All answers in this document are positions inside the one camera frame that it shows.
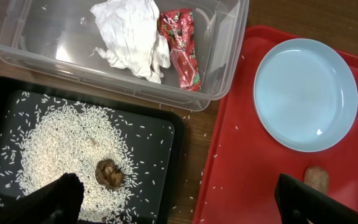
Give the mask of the red plastic tray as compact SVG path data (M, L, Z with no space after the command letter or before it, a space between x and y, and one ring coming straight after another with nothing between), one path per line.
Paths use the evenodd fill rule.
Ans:
M195 223L280 223L274 191L281 173L302 179L309 166L329 173L328 194L358 212L358 112L353 127L335 146L297 152L274 140L252 102L255 73L263 56L291 34L267 27L246 30L230 92L219 113L195 208ZM358 88L358 56L342 54Z

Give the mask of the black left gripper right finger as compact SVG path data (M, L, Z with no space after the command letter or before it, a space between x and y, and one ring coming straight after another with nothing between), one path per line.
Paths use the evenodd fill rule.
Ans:
M275 201L282 224L358 223L358 212L288 174L280 174Z

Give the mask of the clear plastic bin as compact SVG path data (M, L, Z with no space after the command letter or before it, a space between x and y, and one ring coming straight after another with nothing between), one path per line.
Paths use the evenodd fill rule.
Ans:
M248 0L158 0L161 11L190 9L201 87L182 90L174 67L161 83L111 67L94 49L104 42L91 0L0 1L0 59L6 63L186 110L201 111L232 85L244 38Z

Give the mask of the light blue plate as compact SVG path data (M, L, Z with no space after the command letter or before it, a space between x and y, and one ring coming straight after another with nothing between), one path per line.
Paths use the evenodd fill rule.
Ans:
M277 44L255 73L253 102L265 130L300 152L335 146L350 131L358 90L345 60L328 45L296 38Z

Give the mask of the brown carrot-like vegetable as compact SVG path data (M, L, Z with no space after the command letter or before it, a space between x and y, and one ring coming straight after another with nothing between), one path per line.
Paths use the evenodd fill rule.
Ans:
M326 170L311 166L305 170L303 183L315 190L327 194L329 188L329 174Z

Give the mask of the red snack wrapper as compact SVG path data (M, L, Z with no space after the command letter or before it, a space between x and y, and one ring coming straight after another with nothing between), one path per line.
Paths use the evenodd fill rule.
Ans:
M168 42L170 60L178 72L180 88L198 91L201 81L195 53L195 26L191 9L161 12L157 29Z

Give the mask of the black waste tray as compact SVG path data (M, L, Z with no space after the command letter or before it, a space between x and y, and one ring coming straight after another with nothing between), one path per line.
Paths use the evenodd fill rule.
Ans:
M111 223L166 223L185 139L175 113L97 96L0 77L0 210L23 196L16 181L21 168L19 143L49 109L100 106L117 127L134 161L132 196Z

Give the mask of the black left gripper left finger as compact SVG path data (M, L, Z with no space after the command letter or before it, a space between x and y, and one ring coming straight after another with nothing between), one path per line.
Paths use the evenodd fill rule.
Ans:
M0 224L76 223L85 187L74 173L59 179L0 209Z

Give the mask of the white rice pile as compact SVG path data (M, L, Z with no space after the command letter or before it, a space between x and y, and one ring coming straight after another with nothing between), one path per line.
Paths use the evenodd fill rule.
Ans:
M134 161L128 146L109 121L108 112L100 106L82 110L73 105L49 109L35 126L21 137L21 168L16 181L22 198L74 173L85 187L79 220L83 223L111 223L126 207L135 180ZM117 190L108 190L96 181L99 161L112 159L124 174Z

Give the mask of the white crumpled tissue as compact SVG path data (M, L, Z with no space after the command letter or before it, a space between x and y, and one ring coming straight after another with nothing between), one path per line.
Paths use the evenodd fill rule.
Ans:
M107 47L96 47L114 68L128 68L138 78L161 83L160 67L169 68L167 39L157 30L160 11L153 0L108 0L90 12Z

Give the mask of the dark food scrap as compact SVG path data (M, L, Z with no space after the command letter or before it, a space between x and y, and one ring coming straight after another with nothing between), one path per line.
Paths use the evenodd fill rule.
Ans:
M117 190L122 185L124 174L112 159L105 159L97 163L95 177L99 185L108 190Z

